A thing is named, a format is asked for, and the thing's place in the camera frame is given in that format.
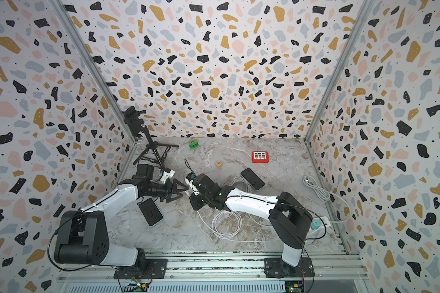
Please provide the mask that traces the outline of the black phone pale green case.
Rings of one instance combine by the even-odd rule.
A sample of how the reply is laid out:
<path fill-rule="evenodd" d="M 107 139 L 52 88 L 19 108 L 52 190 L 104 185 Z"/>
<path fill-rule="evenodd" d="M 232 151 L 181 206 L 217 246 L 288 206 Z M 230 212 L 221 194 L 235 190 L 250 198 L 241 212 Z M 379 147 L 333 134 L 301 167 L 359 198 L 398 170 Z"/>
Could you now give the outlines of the black phone pale green case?
<path fill-rule="evenodd" d="M 265 182 L 251 168 L 244 169 L 240 174 L 254 190 L 260 190 L 265 186 Z"/>

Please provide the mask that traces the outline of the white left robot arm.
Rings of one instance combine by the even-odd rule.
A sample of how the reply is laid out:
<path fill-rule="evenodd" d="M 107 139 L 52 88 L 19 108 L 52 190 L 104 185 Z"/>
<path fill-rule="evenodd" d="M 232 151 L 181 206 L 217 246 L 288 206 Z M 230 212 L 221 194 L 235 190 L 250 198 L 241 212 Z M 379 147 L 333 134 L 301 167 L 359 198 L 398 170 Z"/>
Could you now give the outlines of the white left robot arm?
<path fill-rule="evenodd" d="M 63 214 L 52 236 L 55 249 L 47 251 L 49 259 L 55 265 L 144 267 L 144 250 L 111 244 L 107 225 L 123 208 L 139 199 L 155 208 L 154 198 L 170 203 L 183 197 L 189 187 L 174 178 L 175 172 L 160 170 L 160 177 L 155 180 L 157 170 L 155 166 L 139 164 L 132 178 L 121 181 L 99 201 Z"/>

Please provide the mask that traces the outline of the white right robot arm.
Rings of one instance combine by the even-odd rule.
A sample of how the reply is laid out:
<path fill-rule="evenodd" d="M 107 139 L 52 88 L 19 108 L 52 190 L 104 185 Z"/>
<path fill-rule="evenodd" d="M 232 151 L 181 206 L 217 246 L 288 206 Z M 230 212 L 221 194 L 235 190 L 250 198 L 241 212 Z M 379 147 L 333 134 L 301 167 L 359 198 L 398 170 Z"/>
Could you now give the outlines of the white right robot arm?
<path fill-rule="evenodd" d="M 193 193 L 189 201 L 194 210 L 209 206 L 218 211 L 243 212 L 268 220 L 284 244 L 282 262 L 297 267 L 313 217 L 288 192 L 278 196 L 257 195 L 233 186 L 220 187 L 208 176 L 189 173 L 185 181 Z"/>

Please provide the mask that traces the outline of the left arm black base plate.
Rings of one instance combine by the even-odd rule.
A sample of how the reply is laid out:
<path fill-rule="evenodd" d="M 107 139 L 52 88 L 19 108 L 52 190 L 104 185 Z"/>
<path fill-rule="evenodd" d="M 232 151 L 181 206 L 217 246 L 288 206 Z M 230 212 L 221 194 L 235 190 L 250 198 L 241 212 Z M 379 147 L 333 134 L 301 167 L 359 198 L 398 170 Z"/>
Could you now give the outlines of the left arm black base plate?
<path fill-rule="evenodd" d="M 137 279 L 163 279 L 167 269 L 167 259 L 146 259 L 134 266 L 116 267 L 113 278 L 115 280 Z"/>

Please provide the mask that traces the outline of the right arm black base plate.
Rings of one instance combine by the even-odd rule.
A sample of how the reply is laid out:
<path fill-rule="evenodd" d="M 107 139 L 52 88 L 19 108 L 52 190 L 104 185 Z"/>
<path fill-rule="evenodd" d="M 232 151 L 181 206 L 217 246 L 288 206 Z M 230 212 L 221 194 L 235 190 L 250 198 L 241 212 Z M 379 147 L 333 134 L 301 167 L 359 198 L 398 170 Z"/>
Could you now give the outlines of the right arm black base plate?
<path fill-rule="evenodd" d="M 315 277 L 314 266 L 308 257 L 302 257 L 297 266 L 293 267 L 282 258 L 265 258 L 264 274 L 268 278 L 312 278 Z"/>

